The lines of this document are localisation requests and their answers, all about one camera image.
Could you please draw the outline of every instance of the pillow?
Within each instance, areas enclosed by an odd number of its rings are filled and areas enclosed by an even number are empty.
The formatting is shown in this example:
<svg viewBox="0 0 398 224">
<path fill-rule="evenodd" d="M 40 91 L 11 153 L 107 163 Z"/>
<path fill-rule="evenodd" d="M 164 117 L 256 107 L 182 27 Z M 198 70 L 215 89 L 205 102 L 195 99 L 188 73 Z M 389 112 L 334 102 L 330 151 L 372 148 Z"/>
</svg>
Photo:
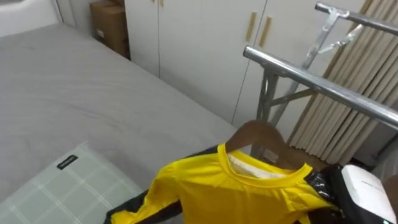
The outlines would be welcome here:
<svg viewBox="0 0 398 224">
<path fill-rule="evenodd" d="M 0 223 L 103 223 L 142 192 L 87 143 L 62 156 L 0 204 Z"/>
</svg>

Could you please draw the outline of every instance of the wooden handle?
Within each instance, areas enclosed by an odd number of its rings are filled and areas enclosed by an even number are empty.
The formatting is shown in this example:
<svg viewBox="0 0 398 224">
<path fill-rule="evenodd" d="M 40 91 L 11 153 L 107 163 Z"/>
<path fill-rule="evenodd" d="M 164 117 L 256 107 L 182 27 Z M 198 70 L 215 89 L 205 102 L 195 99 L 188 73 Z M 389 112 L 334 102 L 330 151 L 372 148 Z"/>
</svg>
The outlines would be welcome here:
<svg viewBox="0 0 398 224">
<path fill-rule="evenodd" d="M 266 37 L 267 37 L 268 31 L 269 31 L 269 28 L 271 27 L 271 22 L 272 22 L 272 18 L 267 16 L 266 23 L 264 24 L 264 29 L 262 30 L 262 34 L 261 34 L 261 38 L 260 38 L 260 42 L 259 42 L 260 47 L 263 47 L 264 43 L 266 42 Z"/>
<path fill-rule="evenodd" d="M 256 21 L 256 16 L 257 16 L 257 13 L 256 13 L 256 12 L 252 12 L 252 13 L 251 13 L 248 31 L 246 32 L 246 41 L 247 41 L 247 42 L 250 41 L 251 33 L 253 32 L 253 28 L 254 28 L 254 22 Z"/>
</svg>

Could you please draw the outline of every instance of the white wardrobe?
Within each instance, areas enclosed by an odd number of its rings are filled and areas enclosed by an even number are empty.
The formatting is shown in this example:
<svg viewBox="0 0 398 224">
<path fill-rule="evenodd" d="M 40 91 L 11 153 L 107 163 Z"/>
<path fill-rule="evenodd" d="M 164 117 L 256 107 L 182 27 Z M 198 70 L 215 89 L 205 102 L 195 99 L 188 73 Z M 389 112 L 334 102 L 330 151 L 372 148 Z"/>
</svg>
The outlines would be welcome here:
<svg viewBox="0 0 398 224">
<path fill-rule="evenodd" d="M 364 0 L 328 0 L 359 11 Z M 256 117 L 262 68 L 242 55 L 246 45 L 300 65 L 327 15 L 316 0 L 126 1 L 132 61 L 235 126 Z M 342 38 L 341 21 L 328 43 Z M 321 75 L 333 52 L 314 61 Z M 291 81 L 281 78 L 276 97 Z M 289 105 L 278 124 L 287 138 L 308 99 Z"/>
</svg>

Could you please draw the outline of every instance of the mattress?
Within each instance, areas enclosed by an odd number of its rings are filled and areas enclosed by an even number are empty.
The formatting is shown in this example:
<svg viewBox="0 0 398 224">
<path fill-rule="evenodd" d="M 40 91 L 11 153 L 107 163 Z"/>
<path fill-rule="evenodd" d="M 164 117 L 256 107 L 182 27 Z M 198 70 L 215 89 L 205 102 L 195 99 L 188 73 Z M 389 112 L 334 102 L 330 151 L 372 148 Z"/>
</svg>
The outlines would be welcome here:
<svg viewBox="0 0 398 224">
<path fill-rule="evenodd" d="M 0 38 L 0 107 L 0 202 L 82 142 L 146 189 L 236 130 L 61 24 Z"/>
<path fill-rule="evenodd" d="M 0 204 L 0 223 L 103 223 L 142 190 L 87 144 L 62 156 Z"/>
</svg>

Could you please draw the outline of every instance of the label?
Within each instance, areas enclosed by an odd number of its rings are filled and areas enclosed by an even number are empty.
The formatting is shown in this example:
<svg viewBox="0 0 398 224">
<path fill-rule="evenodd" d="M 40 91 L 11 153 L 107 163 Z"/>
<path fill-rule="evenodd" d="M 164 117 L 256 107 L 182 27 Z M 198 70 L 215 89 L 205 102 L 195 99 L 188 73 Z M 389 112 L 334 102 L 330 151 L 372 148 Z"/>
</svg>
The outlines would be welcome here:
<svg viewBox="0 0 398 224">
<path fill-rule="evenodd" d="M 279 158 L 278 154 L 272 152 L 269 149 L 264 150 L 264 153 L 262 156 L 264 156 L 268 161 L 272 162 L 273 164 L 276 164 L 276 161 Z"/>
<path fill-rule="evenodd" d="M 102 38 L 104 38 L 104 32 L 103 31 L 100 31 L 99 29 L 97 29 L 97 34 L 100 36 L 100 37 L 102 37 Z"/>
<path fill-rule="evenodd" d="M 65 159 L 64 161 L 62 161 L 61 163 L 59 163 L 57 165 L 57 168 L 60 170 L 63 170 L 65 167 L 69 166 L 73 161 L 77 160 L 78 157 L 75 155 L 70 155 L 67 157 L 67 159 Z"/>
</svg>

